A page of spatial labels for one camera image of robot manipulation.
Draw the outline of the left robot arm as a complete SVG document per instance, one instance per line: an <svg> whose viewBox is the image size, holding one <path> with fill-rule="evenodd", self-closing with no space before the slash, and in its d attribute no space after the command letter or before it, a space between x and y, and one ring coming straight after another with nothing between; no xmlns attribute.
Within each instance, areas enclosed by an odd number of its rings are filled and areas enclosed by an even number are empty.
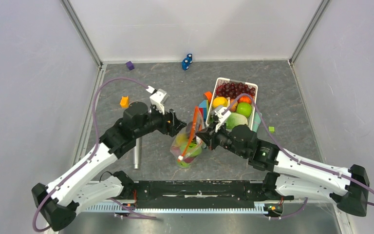
<svg viewBox="0 0 374 234"><path fill-rule="evenodd" d="M160 112L155 105L148 107L143 102L133 102L124 110L122 118L109 128L94 147L66 173L47 185L37 183L32 196L37 208L33 217L33 229L44 232L36 225L41 214L53 231L67 227L86 207L110 197L129 198L133 185L117 177L105 184L90 187L90 195L83 187L104 168L119 160L136 146L137 139L154 131L170 137L176 136L186 123L177 118L175 112Z"/></svg>

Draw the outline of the clear zip top bag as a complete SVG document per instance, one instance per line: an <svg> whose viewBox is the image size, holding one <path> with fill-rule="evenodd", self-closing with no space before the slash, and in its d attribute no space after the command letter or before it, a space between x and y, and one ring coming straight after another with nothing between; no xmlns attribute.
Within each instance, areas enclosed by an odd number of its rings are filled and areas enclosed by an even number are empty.
<svg viewBox="0 0 374 234"><path fill-rule="evenodd" d="M205 122L203 116L199 110L199 107L196 106L194 109L194 114L186 125L182 128L181 131L176 135L171 147L170 152L176 159L176 163L181 168L189 168L190 164L184 163L183 160L185 157L197 157L201 154L202 149L204 148L203 141L196 137L195 133L197 131L203 130L205 128Z"/></svg>

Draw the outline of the purple fake sweet potato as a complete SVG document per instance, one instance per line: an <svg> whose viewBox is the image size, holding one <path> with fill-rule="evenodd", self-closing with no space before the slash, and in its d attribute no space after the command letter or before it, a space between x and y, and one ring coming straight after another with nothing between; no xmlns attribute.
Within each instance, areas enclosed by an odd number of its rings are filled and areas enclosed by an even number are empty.
<svg viewBox="0 0 374 234"><path fill-rule="evenodd" d="M195 156L194 157L185 157L183 162L187 163L187 164L190 164L191 162L194 161L195 158L196 158Z"/></svg>

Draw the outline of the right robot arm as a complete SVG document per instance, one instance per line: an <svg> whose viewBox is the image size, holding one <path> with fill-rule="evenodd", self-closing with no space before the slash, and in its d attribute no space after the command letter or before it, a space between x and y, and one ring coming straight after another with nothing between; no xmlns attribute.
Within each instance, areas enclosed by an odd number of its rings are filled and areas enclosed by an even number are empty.
<svg viewBox="0 0 374 234"><path fill-rule="evenodd" d="M253 168L266 171L262 194L268 199L278 195L328 200L350 214L365 217L370 184L366 169L359 165L349 168L327 165L281 150L273 143L258 139L246 125L231 131L207 127L198 131L210 149L220 146L247 159Z"/></svg>

